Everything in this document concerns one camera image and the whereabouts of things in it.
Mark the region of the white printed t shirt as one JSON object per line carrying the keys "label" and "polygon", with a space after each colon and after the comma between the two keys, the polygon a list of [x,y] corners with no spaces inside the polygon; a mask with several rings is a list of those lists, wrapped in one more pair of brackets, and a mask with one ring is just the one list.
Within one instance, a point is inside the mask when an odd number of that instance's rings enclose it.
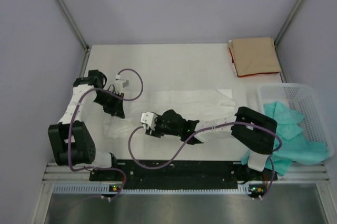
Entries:
{"label": "white printed t shirt", "polygon": [[144,112],[161,115],[172,109],[187,120],[209,121],[233,116],[235,106],[231,89],[145,91],[137,100],[123,102],[125,118],[106,115],[103,133],[108,139],[128,138]]}

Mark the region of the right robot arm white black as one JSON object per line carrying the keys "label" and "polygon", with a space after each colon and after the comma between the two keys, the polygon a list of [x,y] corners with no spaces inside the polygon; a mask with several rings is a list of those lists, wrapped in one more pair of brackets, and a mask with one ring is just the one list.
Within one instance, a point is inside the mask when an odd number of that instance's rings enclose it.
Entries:
{"label": "right robot arm white black", "polygon": [[245,171],[253,180],[264,175],[267,159],[274,152],[277,122],[245,106],[224,119],[187,120],[174,110],[167,110],[161,115],[145,112],[140,122],[147,135],[156,138],[170,135],[189,145],[228,138],[238,140],[249,149]]}

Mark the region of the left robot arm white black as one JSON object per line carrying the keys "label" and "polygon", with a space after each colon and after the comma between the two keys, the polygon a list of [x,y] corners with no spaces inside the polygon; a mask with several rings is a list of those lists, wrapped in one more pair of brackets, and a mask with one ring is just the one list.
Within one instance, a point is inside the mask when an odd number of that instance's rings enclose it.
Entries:
{"label": "left robot arm white black", "polygon": [[101,168],[106,179],[114,180],[120,172],[115,156],[97,151],[85,124],[94,103],[111,116],[125,118],[123,89],[128,86],[128,80],[117,75],[108,89],[104,89],[106,83],[107,77],[99,70],[90,70],[88,76],[77,78],[70,103],[61,119],[49,126],[48,137],[57,165]]}

